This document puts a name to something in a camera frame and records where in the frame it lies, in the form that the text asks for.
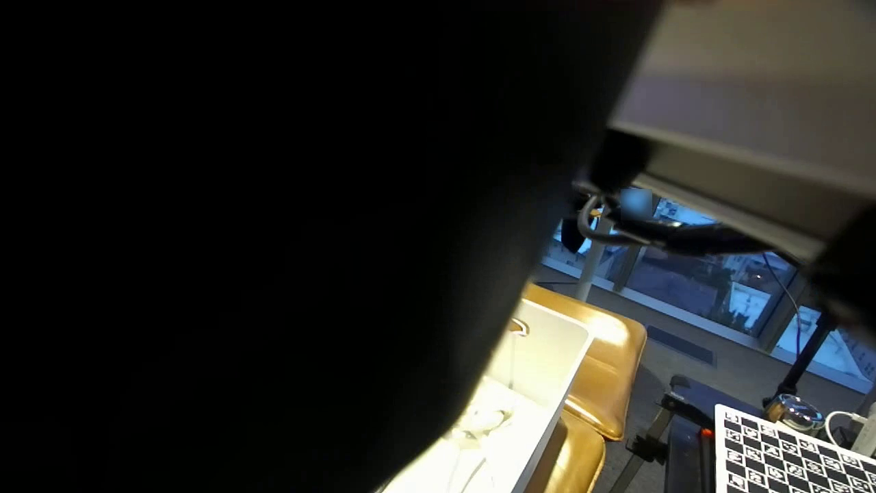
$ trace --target white surface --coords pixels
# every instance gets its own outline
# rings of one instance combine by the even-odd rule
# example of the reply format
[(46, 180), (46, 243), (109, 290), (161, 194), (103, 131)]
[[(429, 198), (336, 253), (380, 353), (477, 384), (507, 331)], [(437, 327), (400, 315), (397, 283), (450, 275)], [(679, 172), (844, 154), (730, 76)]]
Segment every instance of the white surface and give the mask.
[[(760, 435), (779, 438), (777, 434), (786, 434), (786, 435), (794, 435), (796, 443), (790, 446), (790, 443), (779, 441), (779, 446), (760, 443), (763, 450), (759, 450), (759, 446), (745, 446), (741, 453), (733, 453), (733, 450), (725, 446), (725, 441), (733, 435), (733, 441), (741, 443), (741, 434), (729, 430), (725, 421), (736, 421), (736, 424), (738, 424), (738, 420), (759, 421)], [(804, 480), (801, 472), (808, 472), (808, 469), (823, 469), (823, 465), (812, 465), (811, 460), (804, 460), (804, 465), (782, 462), (782, 472), (777, 472), (775, 465), (766, 465), (763, 475), (747, 472), (747, 476), (738, 476), (738, 475), (733, 475), (733, 472), (725, 465), (729, 460), (730, 460), (730, 462), (745, 462), (745, 460), (749, 460), (749, 457), (759, 460), (759, 462), (763, 462), (766, 457), (782, 457), (786, 453), (794, 453), (794, 456), (804, 457), (801, 450), (808, 450), (808, 453), (812, 453), (812, 456), (818, 456), (818, 450), (831, 450), (831, 453), (838, 453), (841, 460), (823, 460), (823, 462), (829, 462), (831, 469), (844, 469), (845, 462), (871, 462), (871, 465), (876, 465), (876, 460), (871, 460), (871, 457), (866, 457), (866, 456), (856, 456), (856, 453), (849, 453), (849, 450), (844, 450), (844, 446), (838, 446), (838, 443), (829, 443), (829, 441), (822, 441), (822, 438), (796, 434), (796, 430), (790, 430), (790, 428), (786, 428), (786, 424), (779, 424), (779, 421), (766, 421), (766, 420), (752, 417), (752, 413), (745, 413), (745, 410), (738, 410), (738, 408), (714, 406), (714, 493), (730, 493), (730, 484), (733, 484), (736, 491), (745, 491), (745, 484), (752, 484), (752, 482), (760, 484), (760, 482), (766, 482), (766, 480), (786, 480), (786, 476), (799, 476), (799, 480)], [(866, 484), (860, 482), (856, 487), (860, 487), (860, 491), (874, 491), (874, 487), (876, 487), (876, 476), (868, 475)]]
[(851, 450), (874, 457), (874, 453), (876, 453), (876, 404), (871, 406), (868, 421), (856, 434)]
[(507, 331), (456, 424), (403, 469), (387, 493), (526, 491), (590, 346), (590, 331), (521, 301), (529, 335)]
[(876, 2), (669, 6), (611, 126), (637, 179), (799, 260), (876, 198)]

